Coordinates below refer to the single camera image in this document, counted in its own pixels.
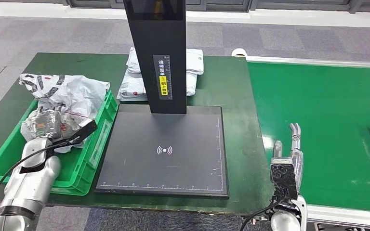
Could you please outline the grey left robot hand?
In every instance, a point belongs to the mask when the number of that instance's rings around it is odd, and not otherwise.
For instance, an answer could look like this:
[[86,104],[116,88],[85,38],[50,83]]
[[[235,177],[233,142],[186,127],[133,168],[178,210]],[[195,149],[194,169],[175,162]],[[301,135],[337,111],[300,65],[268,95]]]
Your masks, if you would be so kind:
[[20,133],[26,141],[39,137],[56,140],[61,138],[61,124],[60,111],[38,107],[21,123]]

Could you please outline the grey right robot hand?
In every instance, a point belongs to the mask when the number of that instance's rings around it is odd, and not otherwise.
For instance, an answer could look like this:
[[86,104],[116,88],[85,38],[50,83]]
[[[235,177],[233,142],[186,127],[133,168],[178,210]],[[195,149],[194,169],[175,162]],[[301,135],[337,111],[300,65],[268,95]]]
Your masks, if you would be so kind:
[[297,192],[299,192],[304,168],[304,154],[301,150],[301,127],[298,123],[290,123],[289,127],[291,130],[290,158],[294,166]]

